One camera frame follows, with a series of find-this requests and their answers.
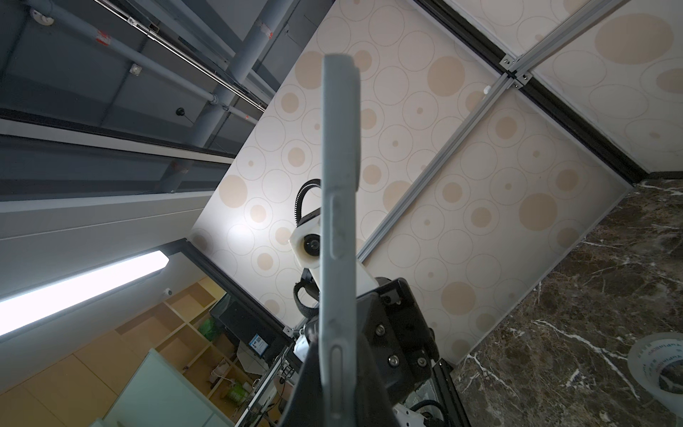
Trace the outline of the horizontal aluminium rail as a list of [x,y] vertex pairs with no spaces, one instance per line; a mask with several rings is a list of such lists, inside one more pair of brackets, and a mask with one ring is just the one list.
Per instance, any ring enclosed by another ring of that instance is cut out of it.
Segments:
[[521,85],[526,85],[531,79],[530,72],[533,69],[628,2],[629,0],[588,1],[527,53],[519,57],[507,54],[499,64]]

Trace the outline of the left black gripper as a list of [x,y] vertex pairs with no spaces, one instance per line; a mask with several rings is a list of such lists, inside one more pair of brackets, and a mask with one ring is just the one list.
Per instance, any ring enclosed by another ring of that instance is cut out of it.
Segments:
[[439,350],[407,281],[380,278],[379,283],[357,298],[359,334],[368,340],[389,402],[397,404],[431,379]]

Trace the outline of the ceiling fluorescent light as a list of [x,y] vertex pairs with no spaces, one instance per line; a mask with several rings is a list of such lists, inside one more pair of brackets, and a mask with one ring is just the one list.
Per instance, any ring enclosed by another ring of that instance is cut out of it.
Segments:
[[168,262],[155,251],[7,297],[1,301],[1,336],[160,272]]

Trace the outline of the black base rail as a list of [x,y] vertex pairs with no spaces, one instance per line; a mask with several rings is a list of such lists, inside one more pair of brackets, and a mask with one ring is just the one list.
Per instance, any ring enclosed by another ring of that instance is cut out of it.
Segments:
[[444,359],[435,362],[431,378],[411,392],[403,404],[424,415],[429,425],[470,427],[471,422],[451,378],[453,371]]

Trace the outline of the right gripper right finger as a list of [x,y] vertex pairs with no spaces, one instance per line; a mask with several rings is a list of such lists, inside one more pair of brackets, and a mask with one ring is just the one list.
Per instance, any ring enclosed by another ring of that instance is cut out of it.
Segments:
[[388,393],[376,366],[368,340],[357,339],[357,385],[355,391],[355,419],[357,426],[398,426]]

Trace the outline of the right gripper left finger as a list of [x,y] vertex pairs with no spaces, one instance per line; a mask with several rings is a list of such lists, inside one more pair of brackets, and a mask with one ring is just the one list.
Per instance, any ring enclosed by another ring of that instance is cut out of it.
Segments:
[[279,426],[322,425],[322,386],[318,354],[318,342],[314,340],[309,345],[299,380],[279,421]]

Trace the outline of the diagonal aluminium rail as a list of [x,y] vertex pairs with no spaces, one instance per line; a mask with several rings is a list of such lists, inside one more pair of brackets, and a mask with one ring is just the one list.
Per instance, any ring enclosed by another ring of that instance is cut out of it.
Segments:
[[432,158],[427,167],[421,172],[417,179],[411,184],[408,190],[404,193],[397,204],[391,209],[387,216],[382,220],[377,229],[368,238],[363,247],[359,250],[358,259],[364,263],[366,259],[375,251],[382,240],[387,236],[391,229],[400,220],[407,209],[414,204],[414,201],[421,195],[425,188],[435,178],[437,173],[446,165],[452,158],[453,154],[464,143],[466,138],[471,134],[474,128],[487,115],[489,110],[496,104],[499,98],[510,89],[515,80],[514,78],[504,74],[499,76],[498,80],[486,94],[483,100],[476,106],[476,108],[469,114],[464,122],[457,128],[451,138],[441,148],[441,150]]

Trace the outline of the wooden shelf unit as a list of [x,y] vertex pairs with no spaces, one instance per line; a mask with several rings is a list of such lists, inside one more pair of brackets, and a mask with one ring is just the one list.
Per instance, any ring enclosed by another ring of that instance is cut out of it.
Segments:
[[208,277],[93,340],[75,352],[115,394],[150,350],[189,380],[229,420],[247,409],[265,362],[252,349],[220,330],[210,311],[226,292]]

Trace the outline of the phone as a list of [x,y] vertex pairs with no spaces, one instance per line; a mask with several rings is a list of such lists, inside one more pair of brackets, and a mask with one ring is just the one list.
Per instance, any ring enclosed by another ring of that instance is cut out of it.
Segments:
[[322,206],[319,367],[326,426],[356,423],[356,192],[360,167],[360,77],[346,54],[322,67]]

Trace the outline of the clear tape roll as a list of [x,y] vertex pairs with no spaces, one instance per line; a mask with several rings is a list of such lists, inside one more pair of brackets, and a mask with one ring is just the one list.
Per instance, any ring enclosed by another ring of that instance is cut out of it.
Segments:
[[628,368],[636,382],[676,416],[682,425],[682,334],[657,333],[638,340]]

